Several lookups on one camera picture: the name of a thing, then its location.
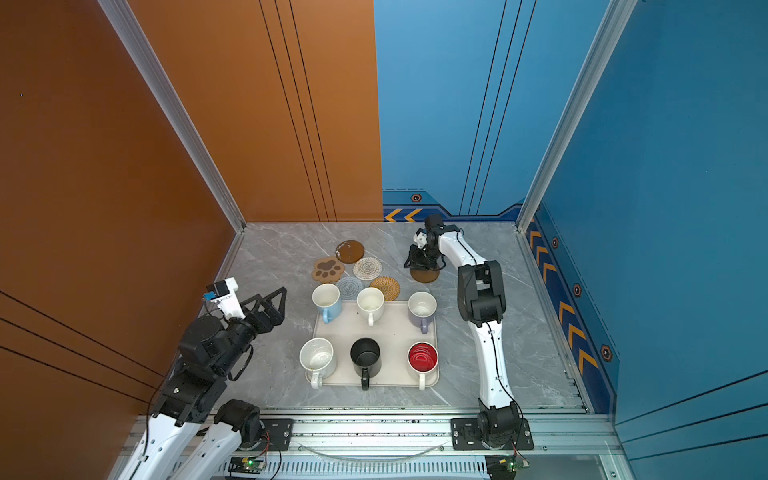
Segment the plain brown cork coaster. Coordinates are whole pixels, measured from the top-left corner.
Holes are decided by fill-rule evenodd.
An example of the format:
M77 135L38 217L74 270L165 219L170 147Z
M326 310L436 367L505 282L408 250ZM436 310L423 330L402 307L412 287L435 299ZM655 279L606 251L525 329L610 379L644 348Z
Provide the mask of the plain brown cork coaster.
M440 272L433 271L433 270L411 269L410 275L415 281L419 283L429 284L436 281L439 278Z

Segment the tan rattan woven coaster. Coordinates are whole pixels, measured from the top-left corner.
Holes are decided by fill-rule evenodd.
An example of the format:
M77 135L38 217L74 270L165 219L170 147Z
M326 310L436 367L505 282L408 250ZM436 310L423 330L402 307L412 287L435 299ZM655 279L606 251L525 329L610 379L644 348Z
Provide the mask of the tan rattan woven coaster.
M377 277L371 281L370 286L380 290L386 301L397 300L401 292L399 282L389 276Z

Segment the white woven rope coaster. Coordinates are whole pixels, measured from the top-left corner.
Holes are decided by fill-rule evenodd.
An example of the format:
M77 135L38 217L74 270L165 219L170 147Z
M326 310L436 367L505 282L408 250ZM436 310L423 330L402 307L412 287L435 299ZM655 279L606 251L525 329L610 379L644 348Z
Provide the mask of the white woven rope coaster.
M363 257L353 268L353 274L361 281L370 282L378 278L383 271L381 262L375 257Z

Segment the glossy brown round coaster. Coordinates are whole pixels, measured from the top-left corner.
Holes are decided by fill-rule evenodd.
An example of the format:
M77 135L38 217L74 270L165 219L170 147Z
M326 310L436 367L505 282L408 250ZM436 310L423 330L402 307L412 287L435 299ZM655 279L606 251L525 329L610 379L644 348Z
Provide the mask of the glossy brown round coaster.
M335 255L344 264L355 264L365 256L365 247L357 240L344 240L336 246Z

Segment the blue grey woven coaster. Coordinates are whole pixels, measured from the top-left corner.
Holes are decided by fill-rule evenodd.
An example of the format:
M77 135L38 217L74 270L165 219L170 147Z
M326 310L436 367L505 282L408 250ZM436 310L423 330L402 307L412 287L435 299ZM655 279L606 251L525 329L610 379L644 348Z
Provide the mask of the blue grey woven coaster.
M355 301L365 288L364 283L355 276L345 276L336 283L343 301Z

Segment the cork paw print coaster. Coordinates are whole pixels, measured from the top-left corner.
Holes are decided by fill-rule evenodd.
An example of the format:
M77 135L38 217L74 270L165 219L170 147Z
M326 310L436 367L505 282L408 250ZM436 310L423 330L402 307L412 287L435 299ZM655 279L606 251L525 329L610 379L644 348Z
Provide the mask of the cork paw print coaster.
M313 264L311 278L322 284L336 283L345 273L345 264L335 256L318 259Z

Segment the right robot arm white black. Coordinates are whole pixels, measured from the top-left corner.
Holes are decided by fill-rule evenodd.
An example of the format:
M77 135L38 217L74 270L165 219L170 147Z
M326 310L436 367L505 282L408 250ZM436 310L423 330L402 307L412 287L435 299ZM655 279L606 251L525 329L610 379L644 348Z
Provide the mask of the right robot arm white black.
M507 309L502 268L465 240L463 230L448 225L439 214L428 216L413 237L404 267L439 272L447 264L457 269L456 303L472 333L480 373L480 438L491 449L513 441L523 426L521 408L508 381L502 342Z

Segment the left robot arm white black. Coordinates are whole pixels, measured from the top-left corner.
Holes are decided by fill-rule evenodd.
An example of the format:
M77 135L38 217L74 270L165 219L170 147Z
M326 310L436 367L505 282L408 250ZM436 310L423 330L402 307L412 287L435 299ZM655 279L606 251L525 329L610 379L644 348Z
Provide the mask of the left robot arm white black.
M211 479L239 449L246 456L234 471L253 473L265 467L268 453L288 450L292 420L264 421L259 407L243 400L216 404L240 378L235 366L252 360L255 338L285 319L286 288L245 301L238 300L237 290L232 278L208 286L203 299L222 314L202 315L186 328L120 478Z

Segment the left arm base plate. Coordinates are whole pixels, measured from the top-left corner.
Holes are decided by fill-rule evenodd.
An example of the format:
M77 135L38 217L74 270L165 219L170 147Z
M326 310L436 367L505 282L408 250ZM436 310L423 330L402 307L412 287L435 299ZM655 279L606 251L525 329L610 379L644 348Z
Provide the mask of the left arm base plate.
M233 446L234 451L283 452L290 446L293 427L294 420L291 418L252 417L238 426L221 421L207 429L204 439L215 448Z

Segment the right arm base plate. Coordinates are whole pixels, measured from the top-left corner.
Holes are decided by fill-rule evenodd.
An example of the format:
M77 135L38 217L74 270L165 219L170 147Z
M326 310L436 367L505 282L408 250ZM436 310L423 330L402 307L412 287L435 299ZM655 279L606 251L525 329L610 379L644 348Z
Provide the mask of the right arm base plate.
M476 418L453 418L450 420L452 448L456 451L469 450L505 450L533 451L533 434L527 419L522 420L520 429L502 446L489 446L481 439L481 432Z

